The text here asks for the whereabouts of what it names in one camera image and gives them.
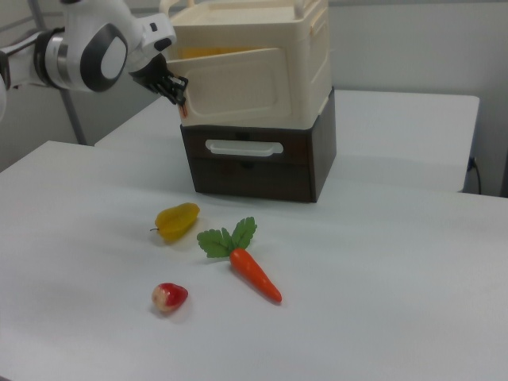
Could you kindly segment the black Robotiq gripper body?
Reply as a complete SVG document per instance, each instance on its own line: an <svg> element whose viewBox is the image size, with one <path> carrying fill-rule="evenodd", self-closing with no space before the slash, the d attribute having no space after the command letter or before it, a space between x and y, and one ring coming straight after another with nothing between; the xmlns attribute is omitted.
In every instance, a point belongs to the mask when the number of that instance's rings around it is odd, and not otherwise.
<svg viewBox="0 0 508 381"><path fill-rule="evenodd" d="M172 73L167 68L163 55L157 55L143 68L131 71L129 75L141 86L149 90L171 90Z"/></svg>

